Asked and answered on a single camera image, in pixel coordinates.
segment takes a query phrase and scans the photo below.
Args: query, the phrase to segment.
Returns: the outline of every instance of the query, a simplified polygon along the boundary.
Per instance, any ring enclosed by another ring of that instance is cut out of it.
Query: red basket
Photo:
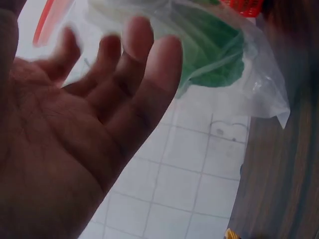
[[[264,0],[222,0],[244,17],[257,17]]]

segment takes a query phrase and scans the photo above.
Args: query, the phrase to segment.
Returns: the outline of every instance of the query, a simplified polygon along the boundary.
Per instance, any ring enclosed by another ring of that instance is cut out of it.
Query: red object
[[[55,25],[64,17],[73,2],[74,0],[47,0],[34,34],[34,46],[43,46],[48,42]]]
[[[222,0],[244,17],[257,17],[264,0]]]

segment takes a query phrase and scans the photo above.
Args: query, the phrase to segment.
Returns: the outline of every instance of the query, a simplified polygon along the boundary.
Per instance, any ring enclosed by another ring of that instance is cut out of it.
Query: finger
[[[180,41],[173,36],[156,41],[136,95],[105,124],[126,159],[134,155],[159,123],[177,91],[181,68]]]
[[[126,87],[131,96],[140,86],[153,43],[154,33],[147,18],[135,16],[125,24],[124,53],[117,66],[114,79]]]
[[[9,72],[18,46],[17,18],[26,0],[0,1],[0,90],[9,76]]]
[[[99,52],[90,71],[80,81],[64,87],[73,95],[87,96],[99,82],[114,73],[121,57],[121,40],[116,35],[105,36],[100,41]]]
[[[26,0],[1,0],[0,9],[12,11],[18,17],[25,3]]]
[[[112,80],[99,85],[87,97],[101,121],[135,94],[144,76],[153,43],[154,34],[148,19],[137,16],[126,24],[123,32],[124,53]]]
[[[81,50],[77,44],[75,34],[71,28],[66,27],[63,29],[60,43],[54,50],[53,55],[46,60],[37,60],[35,64],[46,72],[51,81],[61,86],[80,56]]]

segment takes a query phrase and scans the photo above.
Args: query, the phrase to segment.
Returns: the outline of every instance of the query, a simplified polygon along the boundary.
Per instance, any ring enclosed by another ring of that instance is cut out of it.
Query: stain
[[[224,135],[224,131],[222,131],[221,129],[218,129],[217,133],[220,134],[220,135]]]

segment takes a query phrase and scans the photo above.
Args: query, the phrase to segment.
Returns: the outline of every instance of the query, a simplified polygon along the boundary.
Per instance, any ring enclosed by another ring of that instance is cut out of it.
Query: green vegetable
[[[244,70],[243,33],[200,8],[177,3],[171,7],[171,20],[184,31],[180,88],[189,85],[187,81],[206,87],[230,86],[237,81]]]

